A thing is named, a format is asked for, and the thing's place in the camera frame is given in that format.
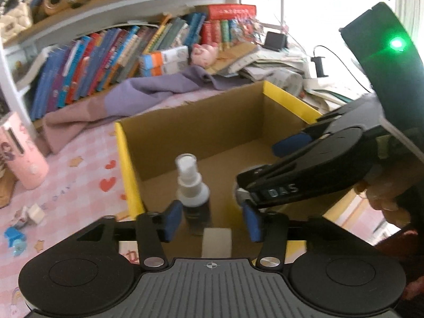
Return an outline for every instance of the gray ribbed plate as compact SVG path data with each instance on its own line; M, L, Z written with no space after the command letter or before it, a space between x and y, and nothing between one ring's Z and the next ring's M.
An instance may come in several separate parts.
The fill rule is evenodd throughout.
M31 318L41 318L33 314ZM301 302L275 273L246 259L177 259L143 275L123 302L92 318L330 318ZM387 311L376 318L399 317Z

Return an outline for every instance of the crosshair symbol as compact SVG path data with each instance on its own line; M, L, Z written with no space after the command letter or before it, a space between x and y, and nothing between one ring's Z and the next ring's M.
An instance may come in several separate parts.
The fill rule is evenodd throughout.
M209 269L214 269L218 267L219 265L214 262L209 262L208 264L205 264Z

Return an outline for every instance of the curtain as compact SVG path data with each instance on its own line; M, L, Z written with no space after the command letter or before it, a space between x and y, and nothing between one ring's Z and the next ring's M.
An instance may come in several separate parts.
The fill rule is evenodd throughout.
M424 0L396 0L395 14L417 45L422 43L420 33L424 20Z

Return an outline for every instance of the spray bottle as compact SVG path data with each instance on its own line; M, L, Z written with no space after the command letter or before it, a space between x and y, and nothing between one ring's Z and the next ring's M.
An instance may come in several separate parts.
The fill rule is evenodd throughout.
M178 169L177 199L183 204L189 231L193 235L203 235L203 230L211 225L209 187L202 182L194 155L182 154L175 163Z

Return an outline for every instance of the black cable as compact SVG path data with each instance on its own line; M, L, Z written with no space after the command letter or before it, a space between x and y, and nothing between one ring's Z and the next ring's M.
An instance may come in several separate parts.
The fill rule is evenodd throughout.
M341 59L340 57L338 57L334 51L330 50L329 48L327 48L326 46L323 46L323 45L315 45L315 46L314 46L314 50L313 50L313 55L314 55L314 57L315 57L315 49L316 49L316 48L319 48L319 47L327 49L327 50L328 50L328 51L330 51L330 52L331 52L331 53L332 53L335 57L337 57L337 58L339 59L339 61L342 63L342 65L344 65L344 66L345 66L345 68L346 68L346 69L347 69L347 71L350 73L350 75L351 75L351 76L353 76L353 78L356 80L356 82L357 82L358 84L360 84L364 90L366 90L367 92L371 93L371 91L370 91L368 88L366 88L363 84L361 84L361 83L359 82L359 80L356 78L356 76L354 76L354 75L353 75L353 73L350 71L350 69L347 67L347 65L345 65L345 63L342 61L342 59Z

